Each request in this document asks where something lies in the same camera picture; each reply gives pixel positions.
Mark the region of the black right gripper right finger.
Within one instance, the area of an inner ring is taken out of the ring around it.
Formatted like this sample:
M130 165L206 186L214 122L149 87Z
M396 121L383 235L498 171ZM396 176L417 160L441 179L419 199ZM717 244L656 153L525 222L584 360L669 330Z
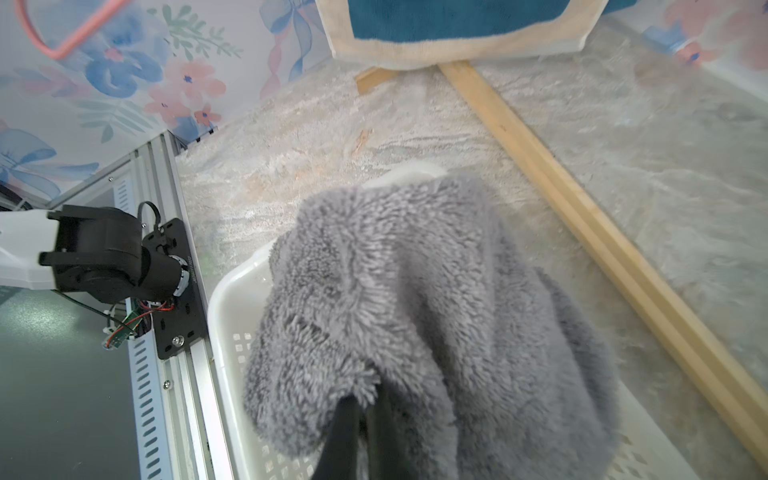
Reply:
M384 385L376 386L376 400L365 411L365 437L370 480L411 480L414 472L407 462L397 434L391 403Z

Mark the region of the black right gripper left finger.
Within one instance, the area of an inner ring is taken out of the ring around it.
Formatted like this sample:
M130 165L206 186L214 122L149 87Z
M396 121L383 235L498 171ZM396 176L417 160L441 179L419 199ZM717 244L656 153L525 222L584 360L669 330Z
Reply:
M334 410L312 480L355 480L361 407L354 396L341 399Z

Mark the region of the grey terry towel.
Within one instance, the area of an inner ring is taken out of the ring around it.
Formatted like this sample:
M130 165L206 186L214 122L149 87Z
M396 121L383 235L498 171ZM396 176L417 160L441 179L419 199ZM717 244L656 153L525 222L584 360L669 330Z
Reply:
M243 406L289 457L384 386L419 479L600 479L619 444L615 360L464 175L306 199L273 246Z

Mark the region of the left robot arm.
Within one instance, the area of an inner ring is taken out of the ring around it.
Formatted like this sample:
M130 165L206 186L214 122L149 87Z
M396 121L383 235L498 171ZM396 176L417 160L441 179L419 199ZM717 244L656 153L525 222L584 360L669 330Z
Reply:
M1 283L29 290L84 292L105 304L124 299L174 302L192 289L183 221L158 207L130 214L114 207L64 205L1 215Z

